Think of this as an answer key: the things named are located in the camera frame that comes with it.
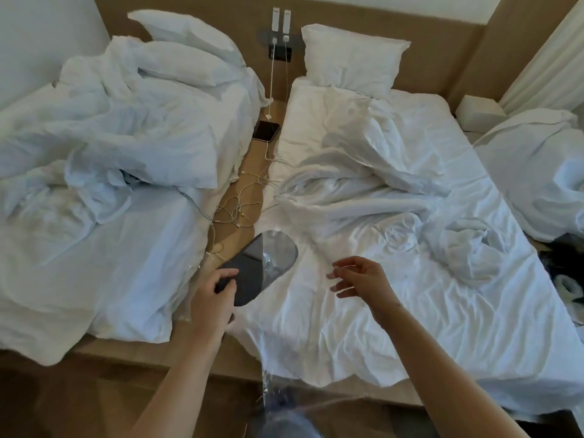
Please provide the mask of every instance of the white bed sheet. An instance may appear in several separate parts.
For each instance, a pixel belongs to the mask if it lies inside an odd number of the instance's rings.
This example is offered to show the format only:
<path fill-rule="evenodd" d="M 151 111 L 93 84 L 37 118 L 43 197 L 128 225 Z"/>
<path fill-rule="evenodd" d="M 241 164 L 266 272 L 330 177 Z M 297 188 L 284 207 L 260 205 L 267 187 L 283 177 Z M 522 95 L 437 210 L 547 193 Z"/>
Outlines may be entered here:
<path fill-rule="evenodd" d="M 320 147 L 325 89 L 295 81 L 276 158 L 295 165 Z M 536 251 L 448 105 L 439 96 L 400 91 L 392 91 L 389 101 L 407 122 L 423 128 L 444 161 L 441 182 L 452 193 L 437 212 L 447 219 L 474 215 L 495 224 L 518 257 L 482 295 L 453 279 L 421 242 L 418 265 L 396 257 L 388 274 L 399 298 L 500 405 L 542 413 L 578 404 L 584 395 L 584 346 Z M 290 170 L 275 162 L 270 179 L 283 180 Z M 353 374 L 381 387 L 407 379 L 391 341 L 363 303 L 337 300 L 328 291 L 330 264 L 274 207 L 273 187 L 265 189 L 264 212 L 255 228 L 256 233 L 284 230 L 300 252 L 293 269 L 239 308 L 230 327 L 265 370 L 317 387 Z M 355 237 L 351 242 L 359 244 Z"/>
<path fill-rule="evenodd" d="M 237 179 L 251 141 L 260 109 L 258 83 L 249 68 L 248 76 L 242 80 L 204 90 L 176 83 L 178 89 L 191 89 L 197 96 L 217 139 L 218 187 L 188 191 L 210 216 L 230 182 Z M 3 111 L 0 125 L 6 117 L 26 107 L 27 102 L 52 102 L 58 100 L 58 95 L 50 85 L 39 89 Z M 38 288 L 40 300 L 46 295 L 47 302 L 53 302 L 51 289 L 59 288 L 62 299 L 53 303 L 70 308 L 71 328 L 66 338 L 59 338 L 50 358 L 44 343 L 49 338 L 53 342 L 54 335 L 41 322 L 27 323 L 12 331 L 11 344 L 0 342 L 0 348 L 19 352 L 36 348 L 37 353 L 26 354 L 48 365 L 58 362 L 87 331 L 99 338 L 168 341 L 172 312 L 204 255 L 209 226 L 210 221 L 179 192 L 153 186 L 138 188 L 127 213 L 97 226 L 86 239 L 46 266 L 19 271 L 18 282 L 12 283 L 13 287 Z M 12 267 L 12 254 L 0 252 L 4 257 L 0 260 L 0 277 L 5 267 Z M 80 288 L 84 289 L 82 297 L 78 297 Z M 86 309 L 87 294 L 94 295 L 95 312 Z M 0 329 L 15 325 L 9 320 L 11 314 L 15 318 L 21 315 L 20 305 L 13 303 L 0 304 Z M 29 315 L 28 319 L 34 318 L 34 314 Z M 79 315 L 86 319 L 86 325 L 78 322 Z M 68 320 L 61 321 L 67 325 Z"/>

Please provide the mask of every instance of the black wall socket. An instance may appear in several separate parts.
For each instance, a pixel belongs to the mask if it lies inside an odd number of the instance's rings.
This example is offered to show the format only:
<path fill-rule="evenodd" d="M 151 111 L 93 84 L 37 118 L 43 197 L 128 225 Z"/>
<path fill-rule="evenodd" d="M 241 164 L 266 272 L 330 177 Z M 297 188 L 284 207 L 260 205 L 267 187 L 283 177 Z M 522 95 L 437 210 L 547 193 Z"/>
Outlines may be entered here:
<path fill-rule="evenodd" d="M 270 44 L 268 57 L 272 59 L 272 53 L 274 52 L 274 45 Z M 292 59 L 292 49 L 287 46 L 276 45 L 276 54 L 273 56 L 274 60 L 290 62 Z"/>

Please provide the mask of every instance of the pillowcase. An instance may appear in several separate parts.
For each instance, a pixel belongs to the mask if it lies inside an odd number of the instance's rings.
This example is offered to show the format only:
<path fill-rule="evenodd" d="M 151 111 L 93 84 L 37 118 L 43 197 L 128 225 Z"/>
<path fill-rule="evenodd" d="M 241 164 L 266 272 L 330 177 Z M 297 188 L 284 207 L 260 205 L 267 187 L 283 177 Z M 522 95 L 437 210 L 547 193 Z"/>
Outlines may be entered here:
<path fill-rule="evenodd" d="M 204 50 L 179 43 L 150 41 L 134 53 L 136 64 L 149 75 L 189 86 L 215 87 L 242 78 L 244 70 Z"/>
<path fill-rule="evenodd" d="M 233 66 L 245 66 L 244 57 L 229 36 L 198 18 L 152 9 L 130 12 L 128 18 L 142 24 L 153 40 L 174 41 L 204 50 Z"/>
<path fill-rule="evenodd" d="M 302 28 L 307 76 L 316 86 L 349 89 L 385 98 L 411 42 L 310 24 Z"/>

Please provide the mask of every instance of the black smartphone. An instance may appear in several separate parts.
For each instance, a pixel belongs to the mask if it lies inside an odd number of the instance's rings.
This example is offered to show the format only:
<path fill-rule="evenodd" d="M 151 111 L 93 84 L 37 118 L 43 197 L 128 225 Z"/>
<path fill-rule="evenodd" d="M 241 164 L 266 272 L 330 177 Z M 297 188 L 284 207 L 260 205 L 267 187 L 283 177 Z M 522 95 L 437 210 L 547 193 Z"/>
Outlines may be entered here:
<path fill-rule="evenodd" d="M 253 130 L 253 139 L 259 139 L 259 141 L 265 141 L 267 143 L 271 142 L 278 131 L 280 130 L 280 125 L 277 123 L 271 123 L 270 121 L 260 120 L 256 124 Z"/>
<path fill-rule="evenodd" d="M 239 273 L 233 278 L 237 283 L 235 306 L 245 306 L 252 302 L 261 292 L 263 283 L 263 241 L 259 234 L 237 255 L 225 262 L 222 269 L 235 268 Z M 215 285 L 215 293 L 223 291 L 231 278 L 220 279 Z"/>

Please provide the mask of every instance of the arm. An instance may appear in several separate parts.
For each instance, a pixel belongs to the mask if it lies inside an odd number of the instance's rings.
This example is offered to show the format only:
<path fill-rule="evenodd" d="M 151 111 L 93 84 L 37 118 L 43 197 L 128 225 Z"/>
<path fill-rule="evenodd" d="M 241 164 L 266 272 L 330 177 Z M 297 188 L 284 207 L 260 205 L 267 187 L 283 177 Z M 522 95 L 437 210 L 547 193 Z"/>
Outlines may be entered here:
<path fill-rule="evenodd" d="M 231 280 L 223 292 L 215 294 L 215 284 L 237 272 L 237 269 L 216 270 L 194 295 L 193 341 L 142 412 L 130 432 L 131 438 L 193 436 L 211 365 L 233 314 L 237 289 L 235 280 Z"/>
<path fill-rule="evenodd" d="M 442 438 L 527 438 L 527 434 L 460 368 L 400 304 L 383 268 L 350 257 L 333 264 L 339 298 L 361 297 L 390 336 L 413 386 Z"/>

